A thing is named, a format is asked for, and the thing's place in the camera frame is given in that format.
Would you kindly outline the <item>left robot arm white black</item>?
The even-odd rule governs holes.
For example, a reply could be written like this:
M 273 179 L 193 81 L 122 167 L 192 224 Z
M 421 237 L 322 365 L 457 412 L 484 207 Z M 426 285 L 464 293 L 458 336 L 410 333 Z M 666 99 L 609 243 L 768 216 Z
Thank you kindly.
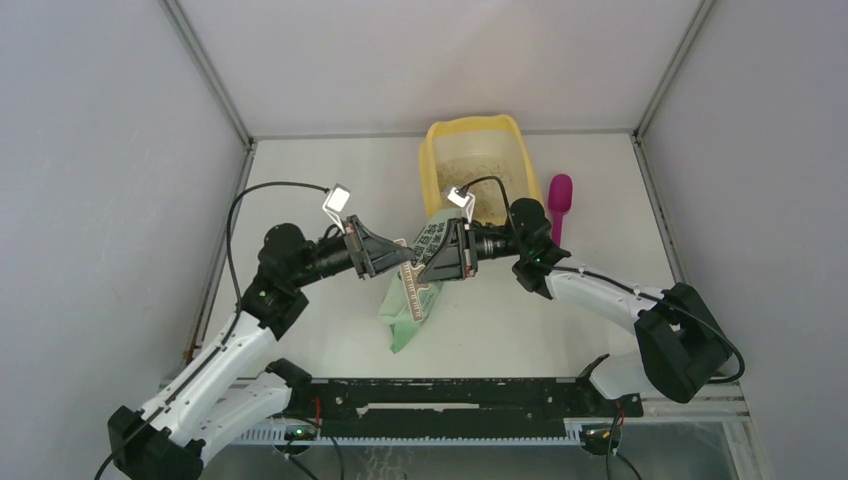
M 289 361 L 271 364 L 246 390 L 225 393 L 306 309 L 303 287 L 349 269 L 375 277 L 414 258 L 411 248 L 371 232 L 356 216 L 342 221 L 340 235 L 319 242 L 291 223 L 272 227 L 252 283 L 213 343 L 141 407 L 111 415 L 105 463 L 131 479 L 197 479 L 261 420 L 305 414 L 313 401 L 309 376 Z

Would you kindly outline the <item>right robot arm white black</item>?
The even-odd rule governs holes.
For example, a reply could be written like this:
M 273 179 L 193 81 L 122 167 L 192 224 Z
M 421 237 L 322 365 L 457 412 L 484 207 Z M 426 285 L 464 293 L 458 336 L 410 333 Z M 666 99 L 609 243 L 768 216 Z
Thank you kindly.
M 742 369 L 720 376 L 720 369 L 741 355 L 692 286 L 655 288 L 615 279 L 559 247 L 551 230 L 544 208 L 531 198 L 515 200 L 502 226 L 451 218 L 445 238 L 422 260 L 417 279 L 466 280 L 482 260 L 514 257 L 512 273 L 526 291 L 579 305 L 632 334 L 635 351 L 603 354 L 582 373 L 589 382 L 578 388 L 578 402 L 592 416 L 605 415 L 620 398 L 648 391 L 687 403 L 708 384 L 741 377 Z

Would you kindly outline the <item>green cat litter bag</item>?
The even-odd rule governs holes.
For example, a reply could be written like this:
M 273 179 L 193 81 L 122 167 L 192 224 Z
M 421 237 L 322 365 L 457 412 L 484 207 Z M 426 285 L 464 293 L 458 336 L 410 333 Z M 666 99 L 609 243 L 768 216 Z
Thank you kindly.
M 421 266 L 426 259 L 435 253 L 447 233 L 448 221 L 459 217 L 460 210 L 457 208 L 442 209 L 430 217 L 416 238 L 410 243 L 410 247 L 416 254 L 415 266 Z M 422 318 L 416 320 L 409 308 L 406 285 L 401 272 L 398 272 L 392 279 L 378 310 L 378 318 L 389 327 L 392 335 L 390 344 L 392 353 L 397 354 L 403 350 L 423 327 L 435 308 L 443 286 L 443 282 L 433 282 L 426 284 L 425 288 L 417 289 Z

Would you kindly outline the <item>pink plastic litter scoop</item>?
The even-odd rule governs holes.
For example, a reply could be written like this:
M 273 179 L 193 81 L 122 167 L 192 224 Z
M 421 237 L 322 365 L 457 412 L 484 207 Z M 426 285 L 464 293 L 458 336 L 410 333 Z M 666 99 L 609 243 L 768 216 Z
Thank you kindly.
M 564 218 L 570 212 L 573 200 L 573 180 L 567 174 L 555 175 L 549 184 L 547 207 L 551 216 L 551 238 L 562 246 Z

